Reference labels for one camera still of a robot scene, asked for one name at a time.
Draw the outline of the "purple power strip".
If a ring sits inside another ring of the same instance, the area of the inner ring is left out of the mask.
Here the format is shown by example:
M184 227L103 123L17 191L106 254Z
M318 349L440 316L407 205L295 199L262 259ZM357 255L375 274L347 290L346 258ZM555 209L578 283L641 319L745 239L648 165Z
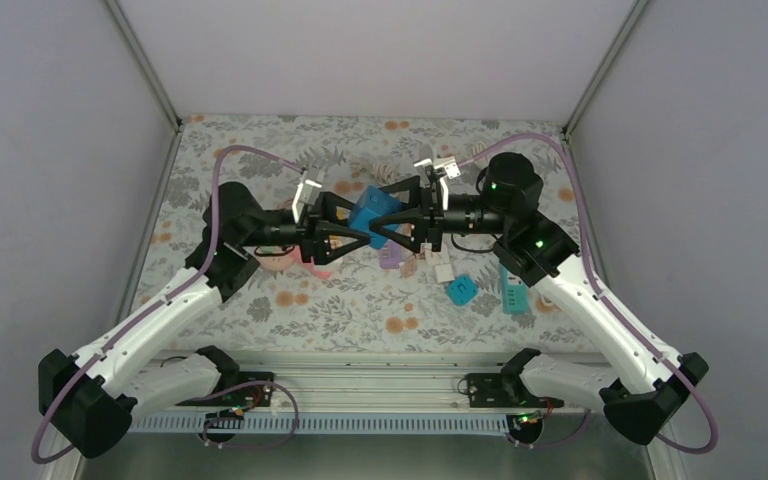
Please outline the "purple power strip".
M379 250L379 266L383 270L398 270L404 262L404 249L392 240L387 240Z

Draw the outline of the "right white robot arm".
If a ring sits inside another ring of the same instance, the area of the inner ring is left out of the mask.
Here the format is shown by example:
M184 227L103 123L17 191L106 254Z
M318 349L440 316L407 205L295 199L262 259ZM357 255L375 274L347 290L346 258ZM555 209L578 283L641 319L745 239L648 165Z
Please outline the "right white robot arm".
M407 201L370 229L412 251L438 248L446 234L494 236L500 264L557 305L606 359L596 368L523 349L502 368L504 399L515 407L534 399L568 402L602 413L633 443L659 439L696 394L708 364L660 339L600 281L582 246L540 212L543 182L531 162L518 153L495 155L474 195L451 193L443 169L430 160L416 167L415 176L386 187L390 195L406 193Z

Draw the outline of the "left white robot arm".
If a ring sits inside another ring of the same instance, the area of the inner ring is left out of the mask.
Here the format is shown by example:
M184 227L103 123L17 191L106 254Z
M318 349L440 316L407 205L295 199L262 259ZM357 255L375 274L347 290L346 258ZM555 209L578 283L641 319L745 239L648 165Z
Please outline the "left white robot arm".
M96 458L112 449L139 417L194 398L215 405L238 391L238 369L216 347L204 347L178 364L153 373L142 368L190 322L235 295L260 266L251 247L292 247L306 262L327 265L369 244L368 234L337 217L352 202L331 192L310 204L266 210L242 183L216 184L204 213L202 240L184 266L146 304L95 341L66 354L54 349L38 364L43 424L32 459L48 426L69 441L67 452Z

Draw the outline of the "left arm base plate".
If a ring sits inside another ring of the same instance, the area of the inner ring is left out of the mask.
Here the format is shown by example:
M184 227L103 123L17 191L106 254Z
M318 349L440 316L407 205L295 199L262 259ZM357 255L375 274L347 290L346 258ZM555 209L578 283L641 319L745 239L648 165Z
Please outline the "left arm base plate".
M274 381L273 372L242 372L238 379L231 383L232 386L246 383L247 385L256 381ZM273 388L263 384L251 385L245 388L236 389L230 393L208 400L187 400L177 403L177 406L199 406L199 407L227 407L227 408L251 408L269 407L271 404Z

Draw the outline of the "pink triangular power strip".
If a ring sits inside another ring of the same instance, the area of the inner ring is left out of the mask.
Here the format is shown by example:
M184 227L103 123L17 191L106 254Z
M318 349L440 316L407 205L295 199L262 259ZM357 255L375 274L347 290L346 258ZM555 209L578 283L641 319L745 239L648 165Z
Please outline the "pink triangular power strip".
M313 263L301 263L301 266L311 275L314 277L320 279L320 280L328 280L332 275L333 272L331 270L326 269L322 265L315 265Z

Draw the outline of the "dark blue cube socket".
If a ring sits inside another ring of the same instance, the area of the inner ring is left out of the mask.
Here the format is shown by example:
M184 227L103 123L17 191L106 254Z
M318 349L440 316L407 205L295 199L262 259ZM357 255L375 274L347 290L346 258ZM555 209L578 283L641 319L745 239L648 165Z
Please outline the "dark blue cube socket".
M402 210L402 202L396 197L382 191L380 188L368 185L354 207L351 209L348 226L370 236L369 247L381 250L388 239L374 233L369 224L371 221Z

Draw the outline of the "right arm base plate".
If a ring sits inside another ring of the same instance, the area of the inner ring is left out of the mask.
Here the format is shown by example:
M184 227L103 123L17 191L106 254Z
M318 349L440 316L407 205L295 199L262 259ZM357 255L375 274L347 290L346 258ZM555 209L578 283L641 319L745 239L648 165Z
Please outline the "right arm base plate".
M462 380L471 408L562 408L563 400L537 397L515 375L469 373Z

